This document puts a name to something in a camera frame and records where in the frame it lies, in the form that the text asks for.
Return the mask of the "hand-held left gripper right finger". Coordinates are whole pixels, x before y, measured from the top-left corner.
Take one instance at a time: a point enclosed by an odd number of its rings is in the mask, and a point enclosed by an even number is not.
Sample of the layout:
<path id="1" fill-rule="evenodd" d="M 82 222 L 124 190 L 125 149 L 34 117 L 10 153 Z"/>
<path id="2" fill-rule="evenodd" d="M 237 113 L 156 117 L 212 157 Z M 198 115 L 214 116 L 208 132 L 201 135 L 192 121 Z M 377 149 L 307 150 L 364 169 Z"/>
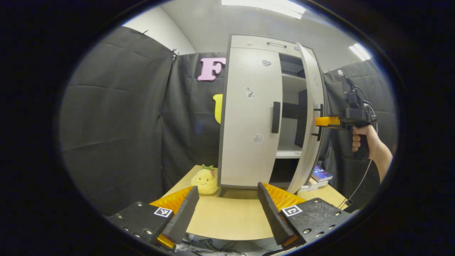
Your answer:
<path id="1" fill-rule="evenodd" d="M 257 184 L 257 197 L 283 251 L 326 237 L 352 217 L 321 198 L 305 200 L 264 182 Z"/>

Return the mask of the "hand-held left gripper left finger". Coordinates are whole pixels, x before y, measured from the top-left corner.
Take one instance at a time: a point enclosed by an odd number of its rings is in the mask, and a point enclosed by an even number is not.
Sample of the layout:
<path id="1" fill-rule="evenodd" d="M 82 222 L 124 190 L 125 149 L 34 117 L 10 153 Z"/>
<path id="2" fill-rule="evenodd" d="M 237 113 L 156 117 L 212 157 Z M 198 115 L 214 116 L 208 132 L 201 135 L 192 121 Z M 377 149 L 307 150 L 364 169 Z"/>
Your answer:
<path id="1" fill-rule="evenodd" d="M 151 203 L 134 202 L 107 220 L 146 244 L 175 251 L 187 233 L 198 201 L 198 187 L 189 186 Z"/>

